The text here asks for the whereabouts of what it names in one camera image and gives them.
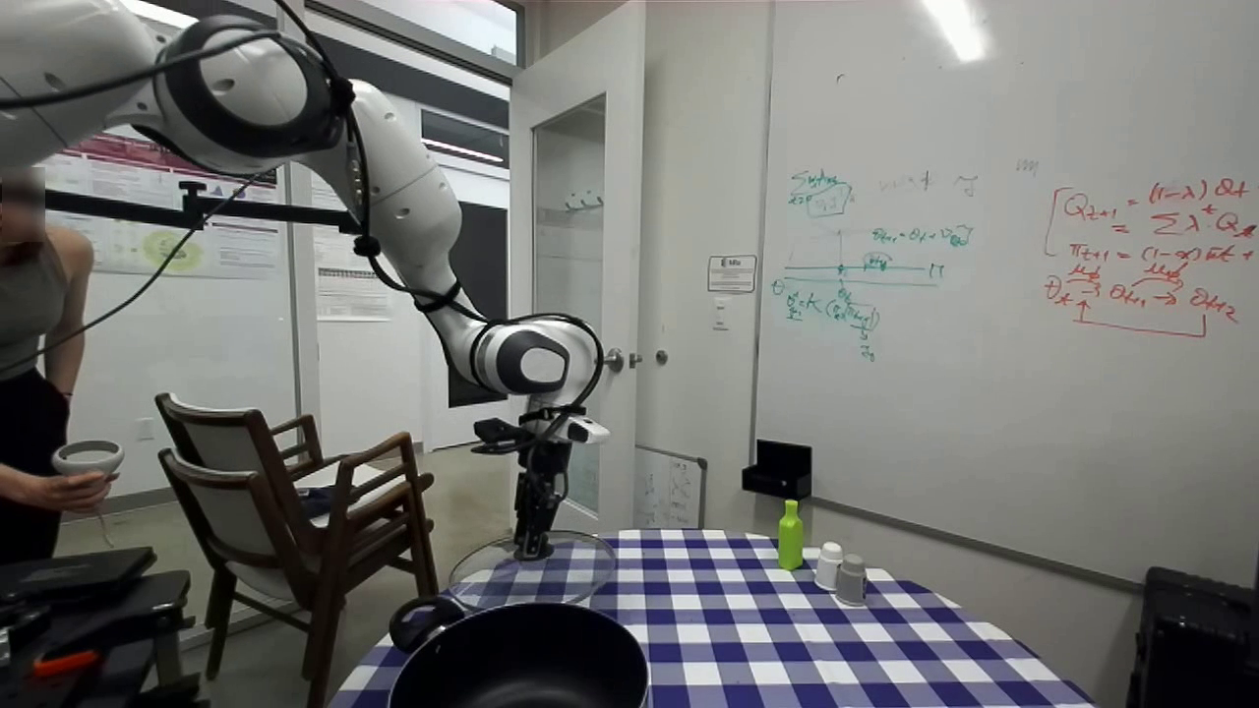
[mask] chair backrest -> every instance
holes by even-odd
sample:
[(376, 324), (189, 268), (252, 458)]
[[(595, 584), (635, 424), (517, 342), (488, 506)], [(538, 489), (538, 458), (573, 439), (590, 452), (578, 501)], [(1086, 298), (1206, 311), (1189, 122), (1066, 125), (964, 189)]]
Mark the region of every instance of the chair backrest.
[(165, 480), (183, 506), (210, 564), (242, 564), (294, 574), (316, 528), (294, 506), (294, 489), (258, 410), (198, 410), (156, 393), (173, 458)]
[(203, 468), (265, 468), (275, 452), (267, 420), (258, 410), (194, 410), (156, 393), (156, 414), (169, 429), (173, 447), (189, 463)]
[(307, 593), (316, 578), (307, 551), (294, 542), (292, 515), (265, 468), (203, 468), (173, 447), (162, 447), (156, 459), (211, 564), (233, 566), (233, 574), (271, 574), (271, 585)]

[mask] wooden chair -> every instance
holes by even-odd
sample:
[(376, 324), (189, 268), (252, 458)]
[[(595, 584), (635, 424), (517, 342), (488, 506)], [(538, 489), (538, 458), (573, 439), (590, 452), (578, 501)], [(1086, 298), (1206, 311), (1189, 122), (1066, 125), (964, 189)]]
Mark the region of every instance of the wooden chair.
[(412, 439), (322, 458), (309, 418), (267, 429), (258, 410), (194, 410), (169, 393), (156, 393), (156, 410), (177, 443), (162, 452), (162, 468), (211, 566), (203, 678), (218, 678), (233, 602), (242, 602), (307, 631), (307, 703), (322, 703), (337, 615), (358, 584), (396, 566), (417, 593), (438, 593), (422, 501), (434, 477), (417, 473)]

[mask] white robotic arm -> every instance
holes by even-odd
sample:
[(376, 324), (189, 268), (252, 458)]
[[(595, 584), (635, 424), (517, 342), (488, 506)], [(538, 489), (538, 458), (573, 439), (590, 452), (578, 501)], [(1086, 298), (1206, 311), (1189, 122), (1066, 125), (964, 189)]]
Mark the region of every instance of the white robotic arm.
[(597, 424), (582, 403), (603, 379), (597, 333), (570, 313), (488, 324), (460, 290), (447, 249), (451, 198), (423, 138), (370, 81), (342, 81), (316, 46), (241, 17), (156, 38), (122, 0), (0, 4), (0, 174), (18, 174), (88, 135), (132, 125), (211, 174), (316, 168), (358, 215), (434, 324), (447, 367), (484, 388), (522, 393), (517, 551), (547, 555), (568, 493), (568, 452)]

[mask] pan handle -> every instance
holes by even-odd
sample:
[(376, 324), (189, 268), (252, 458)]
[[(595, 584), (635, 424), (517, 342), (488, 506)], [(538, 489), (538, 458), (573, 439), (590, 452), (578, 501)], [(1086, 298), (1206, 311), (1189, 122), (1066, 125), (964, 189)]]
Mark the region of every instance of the pan handle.
[(395, 610), (389, 640), (402, 653), (422, 650), (434, 633), (465, 620), (467, 615), (451, 597), (412, 597)]

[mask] frying pan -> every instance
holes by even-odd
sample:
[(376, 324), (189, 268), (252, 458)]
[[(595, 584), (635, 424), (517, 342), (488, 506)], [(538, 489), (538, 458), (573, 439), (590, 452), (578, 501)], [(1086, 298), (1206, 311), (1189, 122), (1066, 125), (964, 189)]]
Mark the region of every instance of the frying pan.
[(389, 708), (639, 708), (644, 653), (635, 633), (582, 604), (501, 604), (465, 615), (417, 597), (389, 620), (408, 662)]

